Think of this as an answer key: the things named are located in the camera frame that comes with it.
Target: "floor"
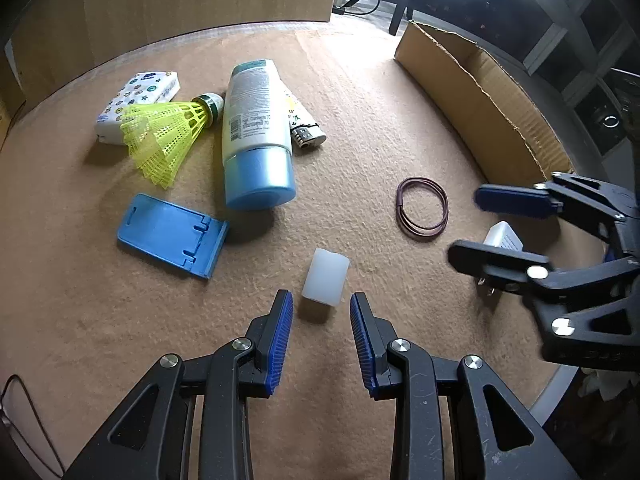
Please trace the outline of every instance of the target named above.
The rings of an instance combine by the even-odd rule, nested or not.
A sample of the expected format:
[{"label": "floor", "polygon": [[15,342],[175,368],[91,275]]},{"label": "floor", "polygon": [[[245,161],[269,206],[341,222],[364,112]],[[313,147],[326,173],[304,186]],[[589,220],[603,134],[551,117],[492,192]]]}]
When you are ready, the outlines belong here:
[{"label": "floor", "polygon": [[[556,366],[539,359],[519,298],[506,294],[487,308],[473,280],[446,264],[448,244],[481,240],[497,219],[472,203],[483,177],[457,133],[393,61],[398,41],[353,16],[203,31],[105,63],[16,124],[0,152],[0,181],[12,183],[0,188],[0,376],[17,371],[27,381],[65,463],[156,359],[214,351],[264,314],[278,288],[292,290],[296,315],[279,390],[250,405],[260,478],[388,478],[394,406],[373,402],[362,386],[348,315],[358,290],[399,334],[435,355],[485,357],[524,405],[533,403]],[[236,63],[265,56],[328,134],[321,149],[295,154],[292,202],[227,209],[218,128],[201,134],[167,192],[142,177],[125,148],[96,142],[95,117],[130,74],[176,70],[181,101],[225,91]],[[412,174],[449,195],[447,229],[429,244],[408,240],[395,222],[396,185]],[[230,221],[211,280],[118,246],[138,192]],[[433,221],[431,199],[408,196],[409,214]],[[516,230],[560,266],[601,257],[584,233],[548,227]],[[316,247],[351,259],[335,309],[300,298]],[[10,407],[26,424],[27,407]],[[449,454],[447,436],[445,446]]]}]

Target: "metal screw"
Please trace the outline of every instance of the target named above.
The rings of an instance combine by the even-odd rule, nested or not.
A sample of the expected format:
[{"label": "metal screw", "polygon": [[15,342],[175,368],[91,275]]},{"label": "metal screw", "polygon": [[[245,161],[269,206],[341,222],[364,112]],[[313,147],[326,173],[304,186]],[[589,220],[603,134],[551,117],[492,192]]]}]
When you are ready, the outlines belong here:
[{"label": "metal screw", "polygon": [[162,368],[173,368],[179,361],[180,358],[176,354],[165,354],[160,358],[160,366]]},{"label": "metal screw", "polygon": [[231,343],[231,346],[239,351],[248,350],[251,348],[251,340],[245,337],[239,337],[238,339],[234,339]]},{"label": "metal screw", "polygon": [[531,266],[527,269],[527,276],[532,280],[544,280],[549,275],[549,271],[545,267]]},{"label": "metal screw", "polygon": [[477,355],[468,355],[465,357],[465,366],[467,368],[471,368],[472,370],[478,370],[478,368],[482,368],[482,359]]},{"label": "metal screw", "polygon": [[411,348],[411,343],[409,343],[406,339],[394,339],[391,342],[391,348],[393,348],[396,352],[406,352],[409,348]]},{"label": "metal screw", "polygon": [[571,335],[575,332],[575,326],[570,319],[565,317],[558,317],[551,323],[551,330],[556,335]]}]

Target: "cardboard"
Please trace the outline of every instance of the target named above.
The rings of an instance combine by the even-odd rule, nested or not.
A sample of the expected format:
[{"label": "cardboard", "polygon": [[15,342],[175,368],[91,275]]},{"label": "cardboard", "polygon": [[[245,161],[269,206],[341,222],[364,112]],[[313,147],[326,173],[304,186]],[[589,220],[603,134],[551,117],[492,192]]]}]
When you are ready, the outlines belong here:
[{"label": "cardboard", "polygon": [[328,22],[331,8],[332,0],[32,0],[12,41],[31,109],[88,70],[143,45],[236,23]]},{"label": "cardboard", "polygon": [[15,80],[8,59],[0,53],[0,149],[14,115],[23,103],[22,89]]},{"label": "cardboard", "polygon": [[409,23],[396,60],[447,116],[492,184],[532,186],[574,170],[524,90],[475,43]]}]

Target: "white tissue package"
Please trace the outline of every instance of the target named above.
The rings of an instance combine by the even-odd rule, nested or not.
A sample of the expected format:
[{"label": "white tissue package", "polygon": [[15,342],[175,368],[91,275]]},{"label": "white tissue package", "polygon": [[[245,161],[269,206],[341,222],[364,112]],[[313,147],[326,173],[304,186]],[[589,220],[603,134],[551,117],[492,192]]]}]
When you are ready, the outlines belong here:
[{"label": "white tissue package", "polygon": [[132,104],[167,103],[179,89],[177,72],[140,72],[129,78],[95,121],[98,140],[124,144],[120,130],[123,108]]},{"label": "white tissue package", "polygon": [[309,273],[306,275],[302,297],[338,306],[348,268],[349,259],[346,256],[316,249]]}]

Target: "white eraser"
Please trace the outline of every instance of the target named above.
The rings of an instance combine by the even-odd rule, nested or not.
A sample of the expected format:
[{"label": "white eraser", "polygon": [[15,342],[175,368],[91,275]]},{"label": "white eraser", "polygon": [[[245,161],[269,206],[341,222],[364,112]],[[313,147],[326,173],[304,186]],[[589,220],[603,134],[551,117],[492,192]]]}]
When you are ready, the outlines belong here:
[{"label": "white eraser", "polygon": [[338,306],[348,268],[349,259],[346,256],[316,249],[302,296],[318,303]]},{"label": "white eraser", "polygon": [[124,144],[120,130],[124,107],[132,104],[167,103],[179,89],[177,72],[140,72],[129,78],[95,121],[98,140],[105,144]]},{"label": "white eraser", "polygon": [[489,229],[484,239],[486,245],[494,247],[502,247],[503,249],[511,249],[512,251],[521,251],[522,242],[518,238],[511,226],[507,222],[498,222]]}]

